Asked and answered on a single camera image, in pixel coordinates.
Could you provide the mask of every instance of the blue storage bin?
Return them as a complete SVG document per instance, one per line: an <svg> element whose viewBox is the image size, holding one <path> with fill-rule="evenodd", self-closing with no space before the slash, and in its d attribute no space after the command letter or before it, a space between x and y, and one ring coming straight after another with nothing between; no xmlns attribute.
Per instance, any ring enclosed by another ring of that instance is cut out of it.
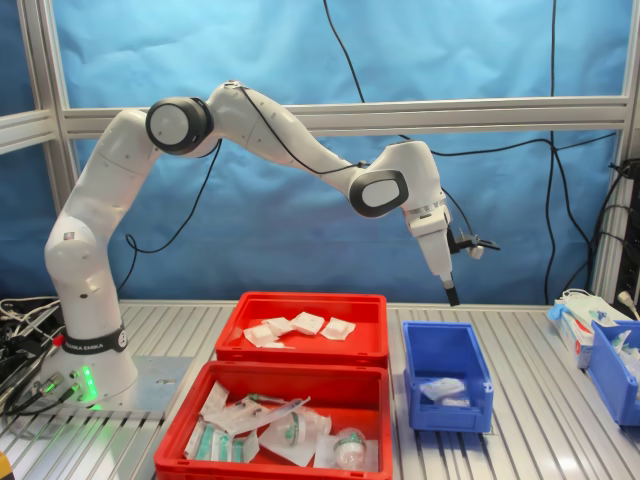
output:
<svg viewBox="0 0 640 480"><path fill-rule="evenodd" d="M411 428L477 433L491 430L493 384L471 324L404 322L402 329ZM420 392L422 383L443 377L464 381L470 407L435 405Z"/></svg>
<svg viewBox="0 0 640 480"><path fill-rule="evenodd" d="M611 340L622 332L631 330L625 343L640 347L640 324L617 323L617 327L608 328L592 323L594 336L589 375L618 425L640 425L640 402L636 400L638 382L611 346Z"/></svg>

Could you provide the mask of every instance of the slotted metal tabletop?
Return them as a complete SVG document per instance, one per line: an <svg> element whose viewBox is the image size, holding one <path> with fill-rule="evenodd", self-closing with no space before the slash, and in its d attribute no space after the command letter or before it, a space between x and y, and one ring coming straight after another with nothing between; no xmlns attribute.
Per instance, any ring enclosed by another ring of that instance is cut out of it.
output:
<svg viewBox="0 0 640 480"><path fill-rule="evenodd" d="M134 355L193 356L167 421L126 415L21 418L0 433L17 479L144 479L153 452L235 302L125 301ZM390 304L394 478L404 480L640 478L640 429L620 429L540 307ZM470 322L494 383L488 434L416 433L407 423L401 321Z"/></svg>

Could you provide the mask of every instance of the white robotic arm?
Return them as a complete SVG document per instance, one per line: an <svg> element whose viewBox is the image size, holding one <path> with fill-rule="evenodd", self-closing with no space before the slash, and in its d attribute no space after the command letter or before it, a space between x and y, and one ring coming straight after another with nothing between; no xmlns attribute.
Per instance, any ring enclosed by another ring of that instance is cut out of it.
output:
<svg viewBox="0 0 640 480"><path fill-rule="evenodd" d="M206 102L162 100L147 114L124 110L107 127L51 232L46 265L60 297L63 348L42 367L42 378L61 374L79 393L68 403L113 397L136 380L126 350L107 244L133 203L155 160L164 152L201 157L221 138L260 157L307 170L341 191L366 217L396 207L404 212L434 275L452 305L450 214L427 145L407 141L385 148L370 166L354 166L324 148L288 110L238 82L219 86Z"/></svg>

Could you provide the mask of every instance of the metal profile rail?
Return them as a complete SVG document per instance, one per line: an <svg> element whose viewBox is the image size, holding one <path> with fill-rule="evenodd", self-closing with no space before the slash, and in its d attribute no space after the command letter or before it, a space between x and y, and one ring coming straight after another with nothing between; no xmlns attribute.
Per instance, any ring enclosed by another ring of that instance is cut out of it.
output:
<svg viewBox="0 0 640 480"><path fill-rule="evenodd" d="M287 109L315 136L519 130L616 130L624 126L627 97L553 97L391 103L291 105ZM97 138L122 108L62 112L71 139Z"/></svg>
<svg viewBox="0 0 640 480"><path fill-rule="evenodd" d="M0 155L56 138L55 119L49 110L0 117Z"/></svg>
<svg viewBox="0 0 640 480"><path fill-rule="evenodd" d="M149 480L153 452L235 302L127 301L136 355L193 356L167 422L133 415L20 417L0 428L16 478ZM640 433L611 419L589 377L572 365L541 307L390 304L394 478L405 480L615 479L640 471ZM401 322L470 322L494 383L491 432L414 432L402 372Z"/></svg>

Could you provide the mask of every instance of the blue curtain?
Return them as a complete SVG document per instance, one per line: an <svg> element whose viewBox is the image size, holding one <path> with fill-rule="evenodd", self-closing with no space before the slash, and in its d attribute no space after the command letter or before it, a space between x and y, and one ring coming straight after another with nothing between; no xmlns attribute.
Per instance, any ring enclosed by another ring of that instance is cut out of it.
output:
<svg viewBox="0 0 640 480"><path fill-rule="evenodd" d="M368 101L549 94L550 0L470 0L464 8L459 2L424 0L329 0L329 5ZM621 93L630 11L629 0L559 2L556 95ZM230 78L283 104L359 100L320 0L58 1L55 14L73 107L207 97ZM559 132L556 143L607 133ZM548 138L548 132L416 136L444 152L541 137ZM356 162L375 159L396 139L320 141ZM77 142L82 164L94 145ZM613 147L610 137L561 152L573 213L588 233L606 193ZM502 247L480 261L454 257L462 301L542 303L551 248L544 217L549 148L532 144L437 162L443 186L474 230ZM188 215L208 164L209 159L158 160L111 241L117 283L133 253L124 234L132 233L140 248L163 245ZM553 295L586 259L586 247L566 214L557 169L555 180ZM464 229L453 207L452 213L456 231ZM23 235L20 223L16 228ZM46 273L39 277L46 280ZM122 296L232 299L247 290L446 300L399 212L361 218L342 195L312 176L268 164L226 142L189 225L166 250L139 255Z"/></svg>

